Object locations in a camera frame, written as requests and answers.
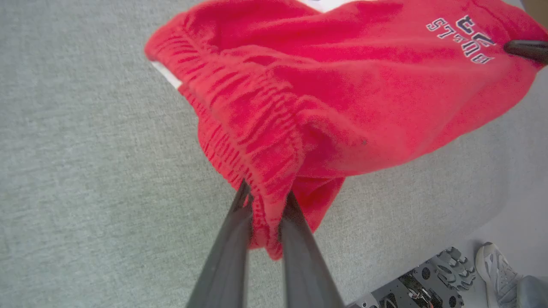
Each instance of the red garment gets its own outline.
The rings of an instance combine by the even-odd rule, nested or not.
[[[502,115],[539,63],[506,54],[548,33],[499,0],[379,0],[320,13],[216,0],[177,15],[145,53],[176,78],[200,145],[255,196],[252,247],[281,256],[293,189],[312,230],[346,176],[409,162]]]

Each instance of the gray fabric surface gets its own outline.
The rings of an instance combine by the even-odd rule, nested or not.
[[[191,5],[0,5],[0,307],[184,306],[233,191],[142,48]],[[348,179],[316,233],[346,301],[547,178],[546,81],[431,155]],[[254,251],[249,273],[249,307],[282,307],[281,263]]]

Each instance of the white shoe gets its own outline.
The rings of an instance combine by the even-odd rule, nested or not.
[[[495,244],[487,242],[478,250],[476,269],[487,285],[489,308],[517,307],[517,283],[523,276],[510,267]]]

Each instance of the white floor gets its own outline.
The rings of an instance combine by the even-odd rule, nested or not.
[[[495,243],[510,265],[524,275],[548,276],[548,180],[512,202],[493,220],[457,243],[464,256],[474,258],[484,242]],[[465,306],[487,307],[485,283],[476,279],[462,292]]]

